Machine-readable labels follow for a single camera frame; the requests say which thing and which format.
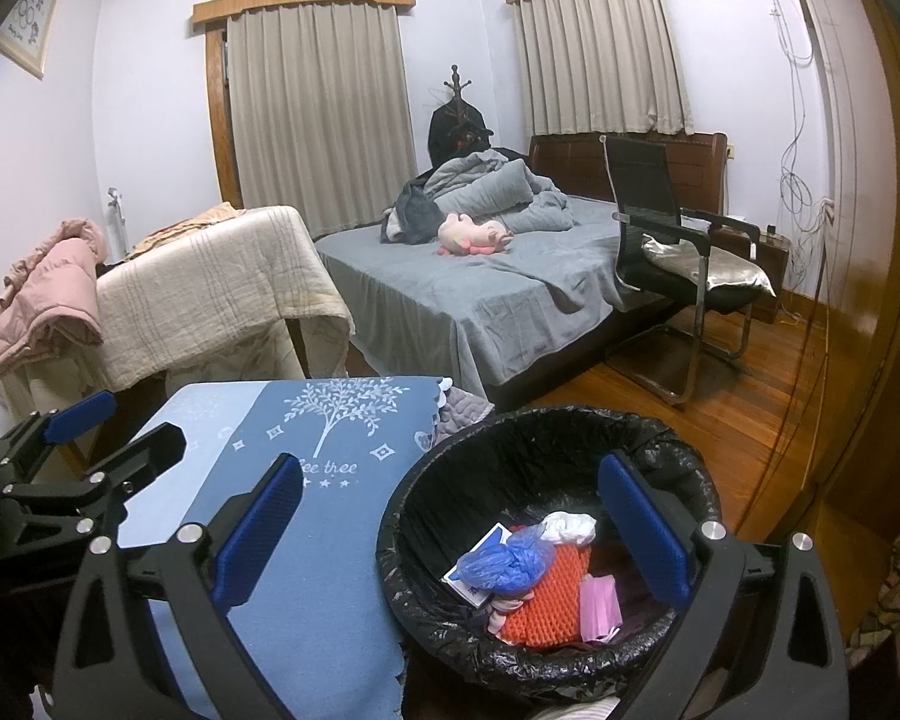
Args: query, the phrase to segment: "tree print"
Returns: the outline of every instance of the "tree print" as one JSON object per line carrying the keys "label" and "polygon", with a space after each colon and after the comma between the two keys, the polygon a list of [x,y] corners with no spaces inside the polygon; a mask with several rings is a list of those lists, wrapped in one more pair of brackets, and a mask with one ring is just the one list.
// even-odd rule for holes
{"label": "tree print", "polygon": [[314,457],[319,455],[323,442],[330,431],[349,419],[358,419],[370,428],[367,437],[376,433],[380,426],[380,416],[385,413],[396,413],[396,399],[408,388],[394,386],[392,379],[331,379],[325,382],[308,384],[303,393],[284,400],[290,410],[285,413],[283,421],[289,422],[303,413],[316,413],[323,417],[323,433],[314,450]]}

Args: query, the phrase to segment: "trash can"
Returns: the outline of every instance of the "trash can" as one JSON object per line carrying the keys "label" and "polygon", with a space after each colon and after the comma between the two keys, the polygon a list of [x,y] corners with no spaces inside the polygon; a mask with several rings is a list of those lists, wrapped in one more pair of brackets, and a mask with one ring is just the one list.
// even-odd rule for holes
{"label": "trash can", "polygon": [[[566,703],[621,693],[676,614],[650,596],[598,498],[597,468],[613,451],[698,521],[721,518],[700,453],[658,419],[565,407],[480,422],[427,452],[384,512],[377,565],[408,634],[468,682],[511,695]],[[487,633],[485,610],[440,581],[496,522],[533,525],[554,511],[597,519],[590,570],[615,576],[624,611],[623,629],[607,644],[546,652],[506,644]]]}

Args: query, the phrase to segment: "gray bed sheet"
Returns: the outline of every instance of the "gray bed sheet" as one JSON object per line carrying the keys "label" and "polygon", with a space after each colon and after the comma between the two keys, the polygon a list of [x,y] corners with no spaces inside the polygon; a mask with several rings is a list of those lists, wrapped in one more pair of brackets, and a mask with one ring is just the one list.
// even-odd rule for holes
{"label": "gray bed sheet", "polygon": [[381,244],[378,227],[329,235],[317,252],[384,374],[449,376],[485,396],[610,313],[653,299],[613,272],[616,206],[569,197],[574,226],[517,235],[490,256],[440,256],[437,242]]}

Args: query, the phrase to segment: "metal screw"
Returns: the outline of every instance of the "metal screw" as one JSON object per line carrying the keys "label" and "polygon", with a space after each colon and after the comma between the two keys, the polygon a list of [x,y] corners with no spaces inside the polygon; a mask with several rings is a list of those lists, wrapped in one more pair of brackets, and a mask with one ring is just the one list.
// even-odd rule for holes
{"label": "metal screw", "polygon": [[800,552],[809,552],[813,549],[813,538],[807,536],[806,533],[794,533],[790,541],[794,543],[794,547],[797,547]]}
{"label": "metal screw", "polygon": [[107,536],[97,536],[90,542],[90,551],[94,555],[103,555],[110,551],[110,548],[113,546],[113,541],[111,541]]}
{"label": "metal screw", "polygon": [[720,541],[721,538],[727,535],[727,528],[716,520],[709,519],[700,526],[700,532],[711,541]]}
{"label": "metal screw", "polygon": [[197,525],[196,522],[190,522],[176,532],[176,540],[182,541],[184,544],[192,544],[194,541],[199,541],[201,536],[203,536],[203,526]]}

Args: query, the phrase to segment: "picture frame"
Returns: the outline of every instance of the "picture frame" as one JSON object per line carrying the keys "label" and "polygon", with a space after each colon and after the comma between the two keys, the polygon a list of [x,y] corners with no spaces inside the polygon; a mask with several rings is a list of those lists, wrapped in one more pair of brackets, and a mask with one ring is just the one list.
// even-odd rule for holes
{"label": "picture frame", "polygon": [[59,0],[18,0],[0,25],[0,53],[43,79],[53,11]]}

